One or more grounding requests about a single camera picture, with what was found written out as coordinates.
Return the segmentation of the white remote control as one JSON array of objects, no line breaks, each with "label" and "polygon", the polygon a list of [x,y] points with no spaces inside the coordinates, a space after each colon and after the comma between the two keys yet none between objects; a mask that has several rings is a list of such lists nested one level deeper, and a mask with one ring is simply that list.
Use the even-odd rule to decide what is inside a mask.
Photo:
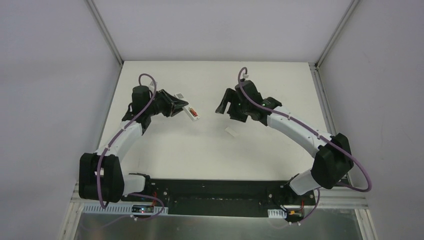
[{"label": "white remote control", "polygon": [[[185,96],[182,94],[182,93],[175,93],[174,94],[174,96],[177,98],[177,99],[179,99],[179,100],[183,100],[183,101],[185,101],[185,102],[189,102],[186,98],[185,98]],[[196,111],[196,113],[198,114],[198,117],[197,118],[194,118],[192,115],[191,115],[191,113],[189,112],[189,108],[192,108],[192,109],[194,109],[193,108],[193,106],[189,103],[188,105],[186,105],[186,106],[184,106],[183,107],[183,110],[184,110],[184,112],[188,115],[188,117],[194,122],[194,121],[197,121],[197,120],[199,120],[200,119],[200,116],[199,116],[199,114],[197,113],[197,111]]]}]

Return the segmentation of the white battery compartment cover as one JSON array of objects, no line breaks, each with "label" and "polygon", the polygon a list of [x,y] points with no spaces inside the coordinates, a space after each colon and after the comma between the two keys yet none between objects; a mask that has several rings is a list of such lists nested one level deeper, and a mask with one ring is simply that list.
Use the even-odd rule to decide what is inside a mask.
[{"label": "white battery compartment cover", "polygon": [[234,138],[236,138],[239,135],[235,130],[233,130],[232,128],[228,126],[224,130],[225,132],[227,132],[229,135],[231,135]]}]

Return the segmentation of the orange red AAA battery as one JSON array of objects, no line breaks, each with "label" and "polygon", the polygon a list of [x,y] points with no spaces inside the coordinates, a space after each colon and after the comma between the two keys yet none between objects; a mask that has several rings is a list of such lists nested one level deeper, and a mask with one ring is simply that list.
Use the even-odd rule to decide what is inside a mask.
[{"label": "orange red AAA battery", "polygon": [[194,118],[198,118],[199,117],[199,115],[197,114],[197,112],[193,108],[189,108],[189,112],[191,113],[191,115]]}]

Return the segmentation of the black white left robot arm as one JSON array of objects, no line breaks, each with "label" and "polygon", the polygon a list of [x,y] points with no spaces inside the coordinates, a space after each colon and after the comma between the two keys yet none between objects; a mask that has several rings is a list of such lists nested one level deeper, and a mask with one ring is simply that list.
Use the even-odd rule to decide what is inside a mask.
[{"label": "black white left robot arm", "polygon": [[134,195],[140,202],[152,198],[153,189],[146,185],[149,176],[123,173],[121,162],[146,132],[153,116],[173,117],[189,103],[161,89],[153,93],[148,86],[132,89],[128,105],[117,133],[94,153],[84,153],[79,161],[78,194],[82,199],[117,203],[123,196]]}]

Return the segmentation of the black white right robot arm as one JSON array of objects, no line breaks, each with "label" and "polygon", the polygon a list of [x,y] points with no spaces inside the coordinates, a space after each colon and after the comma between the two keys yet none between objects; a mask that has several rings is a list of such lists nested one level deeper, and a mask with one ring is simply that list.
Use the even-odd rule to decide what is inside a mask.
[{"label": "black white right robot arm", "polygon": [[354,166],[347,156],[351,150],[346,136],[320,132],[301,122],[278,100],[263,98],[251,80],[227,88],[215,112],[243,123],[250,117],[283,133],[313,157],[312,167],[283,187],[284,200],[290,205],[298,204],[311,190],[332,189]]}]

